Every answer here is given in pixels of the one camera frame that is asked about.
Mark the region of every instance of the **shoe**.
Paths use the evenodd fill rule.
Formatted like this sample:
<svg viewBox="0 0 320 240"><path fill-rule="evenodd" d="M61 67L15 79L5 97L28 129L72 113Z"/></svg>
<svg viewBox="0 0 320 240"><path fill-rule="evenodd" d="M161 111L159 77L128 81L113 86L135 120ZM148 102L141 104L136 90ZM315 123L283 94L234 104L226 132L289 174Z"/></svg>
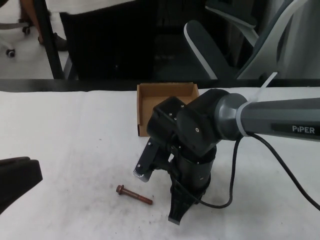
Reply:
<svg viewBox="0 0 320 240"><path fill-rule="evenodd" d="M60 37L56 32L53 34L53 36L54 36L54 42L57 50L60 52L68 51L67 40Z"/></svg>

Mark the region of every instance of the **bolt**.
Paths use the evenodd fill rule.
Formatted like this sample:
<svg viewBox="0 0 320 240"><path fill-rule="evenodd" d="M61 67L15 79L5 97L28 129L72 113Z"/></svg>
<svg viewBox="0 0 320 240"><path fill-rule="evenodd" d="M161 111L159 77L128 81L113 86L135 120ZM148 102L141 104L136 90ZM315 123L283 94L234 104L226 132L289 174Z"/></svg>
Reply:
<svg viewBox="0 0 320 240"><path fill-rule="evenodd" d="M146 198L144 196L141 196L133 191L130 191L128 189L125 189L125 185L119 185L117 188L116 188L116 192L121 195L121 194L124 194L124 195L127 195L131 198L134 198L134 199L138 199L139 201L141 202L144 202L145 204L149 204L149 205L152 205L153 204L153 201L149 198Z"/></svg>

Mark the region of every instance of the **floor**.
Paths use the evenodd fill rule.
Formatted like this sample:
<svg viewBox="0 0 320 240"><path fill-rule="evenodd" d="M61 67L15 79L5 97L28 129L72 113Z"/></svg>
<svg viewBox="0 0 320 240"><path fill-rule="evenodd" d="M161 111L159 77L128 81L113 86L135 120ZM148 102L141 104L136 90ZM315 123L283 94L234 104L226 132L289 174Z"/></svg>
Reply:
<svg viewBox="0 0 320 240"><path fill-rule="evenodd" d="M18 0L9 0L0 8L0 23L16 23L19 19ZM53 13L51 24L54 32L65 38L64 29L58 13ZM38 32L31 28L31 34L24 36L22 29L0 30L0 35L15 47L16 56L8 58L6 49L0 47L0 79L52 79L45 48L38 42ZM62 66L68 53L59 54Z"/></svg>

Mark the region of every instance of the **open cardboard box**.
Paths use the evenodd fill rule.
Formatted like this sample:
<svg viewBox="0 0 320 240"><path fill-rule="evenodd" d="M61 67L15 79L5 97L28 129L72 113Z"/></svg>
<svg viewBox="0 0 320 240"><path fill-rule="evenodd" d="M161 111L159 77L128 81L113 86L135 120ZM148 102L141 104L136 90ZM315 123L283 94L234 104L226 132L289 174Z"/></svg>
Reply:
<svg viewBox="0 0 320 240"><path fill-rule="evenodd" d="M177 97L185 104L199 97L198 86L188 83L142 83L137 86L138 135L148 137L147 125L156 105L169 97Z"/></svg>

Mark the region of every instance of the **white table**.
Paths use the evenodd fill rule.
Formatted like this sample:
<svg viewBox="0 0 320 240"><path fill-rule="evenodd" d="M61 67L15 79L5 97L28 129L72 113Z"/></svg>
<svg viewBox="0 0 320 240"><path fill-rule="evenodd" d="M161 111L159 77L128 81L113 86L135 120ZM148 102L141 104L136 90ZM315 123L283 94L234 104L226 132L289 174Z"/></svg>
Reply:
<svg viewBox="0 0 320 240"><path fill-rule="evenodd" d="M251 96L255 88L229 89ZM261 101L320 97L320 88L269 88ZM0 92L0 159L40 161L43 181L0 215L1 240L316 240L320 212L260 142L239 147L234 200L226 209L193 206L168 221L170 178L148 183L132 172L148 138L137 136L135 92ZM320 143L265 137L320 202ZM233 142L222 141L203 200L228 200ZM154 200L116 193L117 185Z"/></svg>

